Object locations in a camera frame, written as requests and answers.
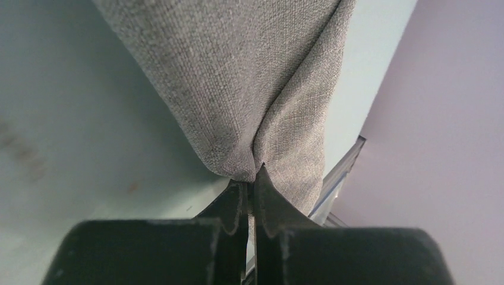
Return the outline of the grey cloth napkin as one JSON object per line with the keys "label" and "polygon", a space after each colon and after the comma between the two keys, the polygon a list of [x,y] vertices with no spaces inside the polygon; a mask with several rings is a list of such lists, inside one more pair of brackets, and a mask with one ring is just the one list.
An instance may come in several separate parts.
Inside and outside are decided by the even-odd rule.
{"label": "grey cloth napkin", "polygon": [[95,1],[203,164],[308,214],[354,1]]}

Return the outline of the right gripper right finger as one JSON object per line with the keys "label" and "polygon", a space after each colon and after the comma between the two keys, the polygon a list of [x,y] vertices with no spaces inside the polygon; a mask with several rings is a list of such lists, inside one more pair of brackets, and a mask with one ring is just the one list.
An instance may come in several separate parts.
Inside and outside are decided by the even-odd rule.
{"label": "right gripper right finger", "polygon": [[276,190],[265,167],[253,209],[257,284],[453,284],[425,231],[320,226]]}

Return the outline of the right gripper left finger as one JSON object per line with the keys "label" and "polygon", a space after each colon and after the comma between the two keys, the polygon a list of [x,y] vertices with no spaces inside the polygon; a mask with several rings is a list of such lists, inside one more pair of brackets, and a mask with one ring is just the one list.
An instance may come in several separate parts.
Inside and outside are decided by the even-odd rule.
{"label": "right gripper left finger", "polygon": [[230,181],[191,219],[76,224],[43,284],[240,284],[247,241],[247,184]]}

